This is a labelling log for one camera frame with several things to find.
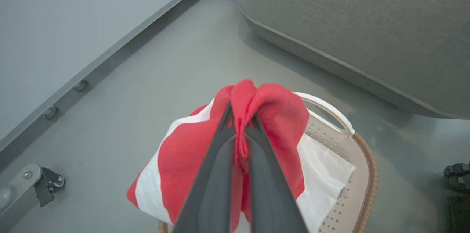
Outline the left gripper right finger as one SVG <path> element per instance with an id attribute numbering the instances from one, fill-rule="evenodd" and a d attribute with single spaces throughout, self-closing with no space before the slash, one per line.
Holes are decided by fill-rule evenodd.
<path id="1" fill-rule="evenodd" d="M 260 117 L 245 129 L 249 148 L 252 233 L 307 233 L 300 210 Z"/>

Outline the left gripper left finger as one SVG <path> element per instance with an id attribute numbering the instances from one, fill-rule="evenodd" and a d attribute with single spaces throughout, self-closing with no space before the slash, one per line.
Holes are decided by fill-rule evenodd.
<path id="1" fill-rule="evenodd" d="M 228 103 L 193 186 L 173 228 L 174 233 L 230 233 L 236 131 Z"/>

